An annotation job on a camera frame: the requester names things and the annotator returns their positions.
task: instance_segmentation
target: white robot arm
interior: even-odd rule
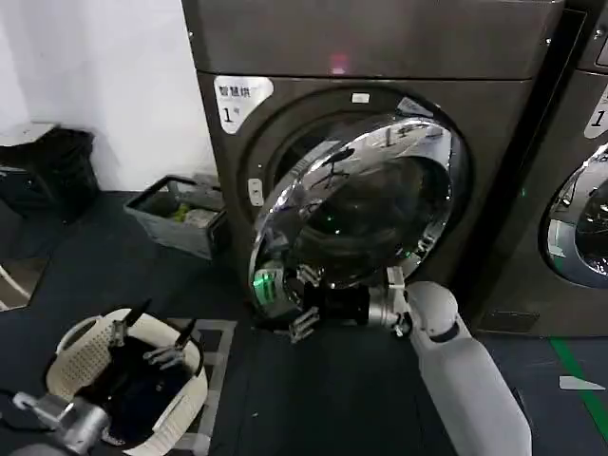
[[[530,426],[492,357],[471,337],[454,295],[433,282],[394,294],[395,327],[409,333],[419,368],[461,456],[530,456]]]

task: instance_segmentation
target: round glass door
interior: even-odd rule
[[[256,220],[250,284],[269,318],[301,310],[305,283],[332,290],[424,261],[446,229],[464,142],[436,120],[377,115],[331,133],[291,167]]]
[[[547,254],[563,277],[608,288],[608,144],[566,181],[548,213]]]

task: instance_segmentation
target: green floor line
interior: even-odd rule
[[[561,364],[565,367],[568,373],[580,378],[581,380],[584,380],[585,377],[582,369],[580,368],[579,362],[577,361],[577,358],[575,358],[574,354],[572,354],[565,341],[562,339],[550,338],[549,342],[551,343],[553,350],[555,350],[556,354],[558,355]],[[593,421],[596,423],[604,442],[608,444],[608,412],[593,391],[579,391],[579,396],[584,405],[587,407],[587,411],[589,411],[589,414],[591,414]]]

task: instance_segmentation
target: number 1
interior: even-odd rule
[[[601,118],[604,117],[606,111],[598,111],[598,119],[591,124],[591,126],[601,126]]]
[[[226,113],[226,119],[224,119],[224,121],[231,123],[232,119],[230,119],[230,111],[228,110],[227,107],[224,107],[224,112]]]

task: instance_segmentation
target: white laundry basket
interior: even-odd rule
[[[120,309],[105,316],[88,318],[64,335],[57,346],[56,358],[47,371],[47,388],[51,394],[71,400],[80,388],[90,385],[99,376],[110,362],[108,346],[112,322],[122,320],[129,311],[130,309]],[[128,334],[158,348],[173,345],[180,335],[169,325],[146,313],[128,330]],[[188,342],[184,353],[185,363],[196,375],[169,404],[154,426],[152,436],[143,444],[126,450],[126,454],[166,454],[200,412],[208,391],[201,351],[195,344]]]

